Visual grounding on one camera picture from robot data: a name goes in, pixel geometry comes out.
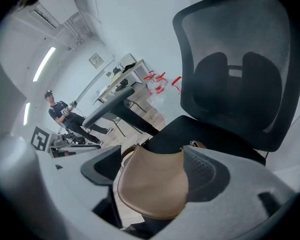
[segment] fluorescent light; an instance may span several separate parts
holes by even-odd
[[[25,105],[24,117],[23,117],[23,125],[24,125],[24,126],[27,124],[29,107],[30,107],[30,102],[28,102],[28,103]]]
[[[36,71],[34,78],[33,78],[33,82],[36,82],[40,76],[41,71],[44,69],[44,66],[46,65],[47,61],[49,60],[50,56],[54,53],[56,48],[51,47],[50,50],[48,51],[48,53],[46,54],[46,56],[43,58],[40,66],[38,67],[38,70]]]

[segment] man's leg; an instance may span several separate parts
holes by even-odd
[[[87,133],[84,129],[81,128],[81,126],[77,122],[72,122],[72,125],[70,128],[72,131],[76,132],[77,134],[82,135],[83,137],[85,137],[86,139],[88,139],[89,141],[91,141],[93,143],[96,143],[96,144],[101,143],[101,141],[96,136],[93,136],[93,135]]]
[[[76,119],[77,122],[79,122],[79,124],[80,124],[81,126],[82,126],[82,123],[83,123],[84,120],[85,120],[84,117],[82,117],[82,116],[80,116],[80,115],[78,115],[78,114],[75,116],[75,119]],[[109,129],[102,128],[102,127],[100,127],[99,125],[96,125],[96,124],[91,125],[91,126],[89,127],[89,129],[94,130],[94,131],[96,131],[96,132],[98,132],[98,133],[101,133],[101,134],[107,134],[108,131],[109,131]]]

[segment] shoe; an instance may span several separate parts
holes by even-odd
[[[110,127],[105,135],[108,135],[112,131],[112,127]]]

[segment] black cap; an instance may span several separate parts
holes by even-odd
[[[50,95],[52,95],[52,90],[47,90],[46,93],[45,93],[45,95],[44,95],[44,98],[46,99]]]

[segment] person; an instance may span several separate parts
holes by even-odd
[[[55,102],[55,97],[53,96],[51,90],[48,90],[45,93],[44,98],[50,104],[50,108],[48,110],[49,115],[57,124],[63,124],[65,128],[82,135],[89,141],[99,144],[100,146],[102,145],[103,141],[99,140],[96,136],[89,134],[81,128],[85,118],[72,112],[72,110],[76,107],[75,105],[68,106],[68,104],[62,100]],[[104,135],[108,135],[112,131],[111,127],[106,129],[96,124],[93,124],[90,129]]]

